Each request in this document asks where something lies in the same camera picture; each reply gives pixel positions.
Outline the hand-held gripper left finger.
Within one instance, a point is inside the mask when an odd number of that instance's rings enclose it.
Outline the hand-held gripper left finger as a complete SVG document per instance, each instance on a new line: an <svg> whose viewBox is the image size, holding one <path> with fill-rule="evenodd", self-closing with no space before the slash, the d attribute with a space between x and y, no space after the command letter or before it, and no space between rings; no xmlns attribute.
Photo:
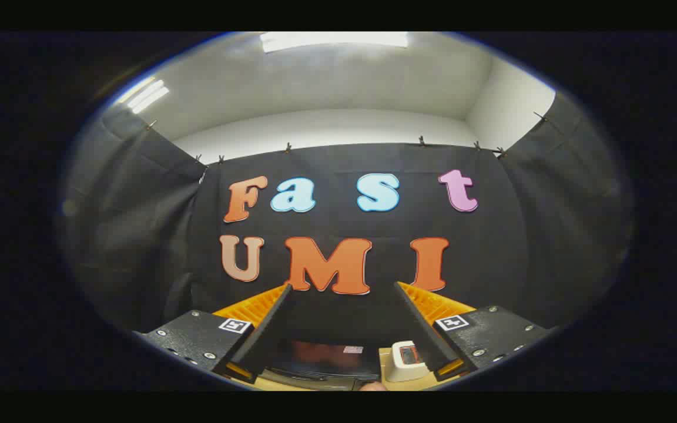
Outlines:
<svg viewBox="0 0 677 423"><path fill-rule="evenodd" d="M253 384L277 354L292 292L280 286L215 299L194 288L186 308L135 339L191 370Z"/></svg>

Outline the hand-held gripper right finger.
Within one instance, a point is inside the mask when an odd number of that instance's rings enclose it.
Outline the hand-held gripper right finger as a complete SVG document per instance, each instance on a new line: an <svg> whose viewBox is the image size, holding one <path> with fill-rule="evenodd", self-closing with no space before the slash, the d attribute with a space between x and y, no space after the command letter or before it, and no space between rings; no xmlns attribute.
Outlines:
<svg viewBox="0 0 677 423"><path fill-rule="evenodd" d="M408 339L437 382L497 366L552 333L500 305L473 308L400 281L394 289Z"/></svg>

